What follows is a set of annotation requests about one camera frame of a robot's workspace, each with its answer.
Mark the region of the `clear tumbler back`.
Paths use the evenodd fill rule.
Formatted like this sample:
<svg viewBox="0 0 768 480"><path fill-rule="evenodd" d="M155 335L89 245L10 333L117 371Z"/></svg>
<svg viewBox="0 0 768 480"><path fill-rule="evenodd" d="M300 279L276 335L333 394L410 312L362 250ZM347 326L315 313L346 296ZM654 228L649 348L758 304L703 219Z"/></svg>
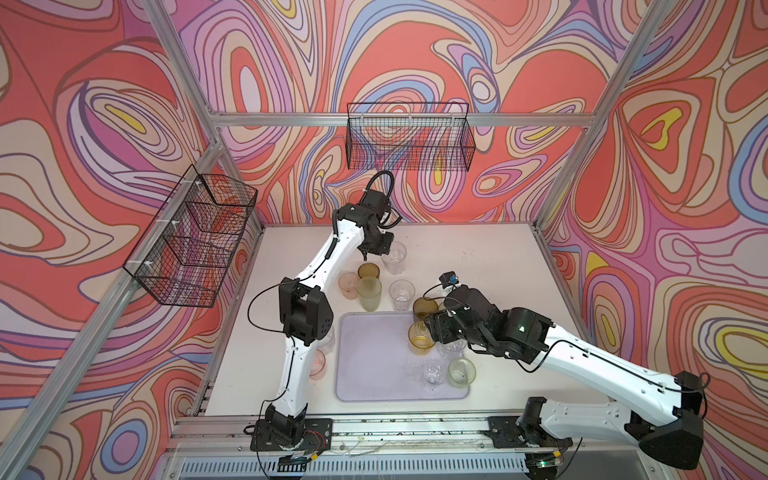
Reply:
<svg viewBox="0 0 768 480"><path fill-rule="evenodd" d="M386 270L392 275L400 275L405 270L407 248L398 241L393 241L388 254L382 256Z"/></svg>

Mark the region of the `clear faceted glass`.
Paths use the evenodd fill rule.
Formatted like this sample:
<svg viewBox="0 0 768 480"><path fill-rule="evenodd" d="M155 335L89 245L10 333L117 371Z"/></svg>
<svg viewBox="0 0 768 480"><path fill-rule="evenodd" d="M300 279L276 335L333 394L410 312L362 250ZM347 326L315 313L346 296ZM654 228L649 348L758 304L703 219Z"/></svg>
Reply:
<svg viewBox="0 0 768 480"><path fill-rule="evenodd" d="M415 286L409 280L395 280L389 287L389 295L395 311L408 311L414 300Z"/></svg>
<svg viewBox="0 0 768 480"><path fill-rule="evenodd" d="M465 340L455 340L449 343L437 343L435 347L442 358L452 361L463 356L464 350L467 348L467 342Z"/></svg>

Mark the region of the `olive amber textured cup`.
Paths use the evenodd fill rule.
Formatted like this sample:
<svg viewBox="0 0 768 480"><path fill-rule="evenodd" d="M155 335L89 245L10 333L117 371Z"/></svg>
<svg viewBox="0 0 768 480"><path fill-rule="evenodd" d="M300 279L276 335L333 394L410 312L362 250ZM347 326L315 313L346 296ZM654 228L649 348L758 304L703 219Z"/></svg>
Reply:
<svg viewBox="0 0 768 480"><path fill-rule="evenodd" d="M431 298L419 297L412 305L413 321L424 321L428 316L437 313L440 309L438 302Z"/></svg>

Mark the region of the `yellow smooth cup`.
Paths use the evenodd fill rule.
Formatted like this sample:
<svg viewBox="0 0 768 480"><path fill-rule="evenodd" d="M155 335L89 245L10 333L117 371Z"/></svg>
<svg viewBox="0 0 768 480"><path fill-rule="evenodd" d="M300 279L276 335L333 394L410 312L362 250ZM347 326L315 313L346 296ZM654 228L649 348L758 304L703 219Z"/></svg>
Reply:
<svg viewBox="0 0 768 480"><path fill-rule="evenodd" d="M424 321L414 322L410 326L408 340L411 352L419 356L427 355L435 345Z"/></svg>

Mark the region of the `pale green textured cup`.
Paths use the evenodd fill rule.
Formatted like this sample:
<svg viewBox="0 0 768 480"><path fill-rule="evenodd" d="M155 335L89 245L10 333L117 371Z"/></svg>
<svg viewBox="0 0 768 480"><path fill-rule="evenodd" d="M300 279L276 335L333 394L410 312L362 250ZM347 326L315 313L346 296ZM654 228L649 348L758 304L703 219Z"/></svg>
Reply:
<svg viewBox="0 0 768 480"><path fill-rule="evenodd" d="M475 365L465 357L454 358L448 365L448 382L454 388L469 387L475 381L476 376Z"/></svg>

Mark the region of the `small clear glass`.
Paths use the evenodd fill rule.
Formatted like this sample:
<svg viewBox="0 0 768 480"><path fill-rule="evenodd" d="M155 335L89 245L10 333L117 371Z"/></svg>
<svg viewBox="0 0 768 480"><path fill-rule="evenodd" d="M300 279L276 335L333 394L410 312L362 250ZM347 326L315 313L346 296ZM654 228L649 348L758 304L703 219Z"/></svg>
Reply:
<svg viewBox="0 0 768 480"><path fill-rule="evenodd" d="M443 361L426 360L421 367L421 378L424 386L431 391L436 390L446 381L447 366Z"/></svg>

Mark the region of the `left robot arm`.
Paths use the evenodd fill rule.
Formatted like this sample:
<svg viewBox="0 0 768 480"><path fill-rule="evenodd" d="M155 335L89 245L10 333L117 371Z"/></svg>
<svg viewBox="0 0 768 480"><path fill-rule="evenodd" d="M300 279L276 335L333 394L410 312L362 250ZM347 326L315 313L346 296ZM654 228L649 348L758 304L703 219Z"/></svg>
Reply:
<svg viewBox="0 0 768 480"><path fill-rule="evenodd" d="M279 320L286 337L280 391L267 402L266 427L296 443L305 431L307 388L318 342L333 325L334 313L326 290L349 257L382 256L390 251L394 234L388 222L392 207L361 201L336 211L332 232L310 263L278 287Z"/></svg>

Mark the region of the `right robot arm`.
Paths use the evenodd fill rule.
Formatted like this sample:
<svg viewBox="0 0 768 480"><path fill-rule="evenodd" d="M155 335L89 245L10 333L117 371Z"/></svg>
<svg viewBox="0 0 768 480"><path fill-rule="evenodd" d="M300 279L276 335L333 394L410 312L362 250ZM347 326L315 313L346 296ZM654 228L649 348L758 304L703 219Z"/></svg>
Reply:
<svg viewBox="0 0 768 480"><path fill-rule="evenodd" d="M432 287L441 309L425 319L440 344L463 340L478 355L515 362L525 373L548 369L607 397L603 404L528 400L516 429L522 441L574 437L624 443L678 470L698 467L704 444L706 373L653 371L571 334L533 310L500 310L479 290L443 280Z"/></svg>

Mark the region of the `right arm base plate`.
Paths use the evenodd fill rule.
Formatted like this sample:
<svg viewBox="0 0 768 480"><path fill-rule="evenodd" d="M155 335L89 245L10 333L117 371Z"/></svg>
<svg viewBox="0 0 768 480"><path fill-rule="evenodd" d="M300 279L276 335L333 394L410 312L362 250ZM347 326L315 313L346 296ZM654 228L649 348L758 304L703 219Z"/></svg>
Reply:
<svg viewBox="0 0 768 480"><path fill-rule="evenodd" d="M482 431L495 448L556 448L569 449L570 438L556 438L541 426L539 420L522 416L491 416L488 429Z"/></svg>

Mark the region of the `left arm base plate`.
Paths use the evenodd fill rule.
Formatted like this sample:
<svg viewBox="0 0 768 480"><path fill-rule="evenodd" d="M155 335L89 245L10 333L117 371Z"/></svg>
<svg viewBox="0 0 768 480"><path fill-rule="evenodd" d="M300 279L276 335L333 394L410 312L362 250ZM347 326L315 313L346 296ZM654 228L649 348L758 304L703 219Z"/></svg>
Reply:
<svg viewBox="0 0 768 480"><path fill-rule="evenodd" d="M243 433L251 438L253 452L323 452L331 447L333 420L331 418L310 418L305 421L304 431L299 440L281 439L267 426L265 420L247 425Z"/></svg>

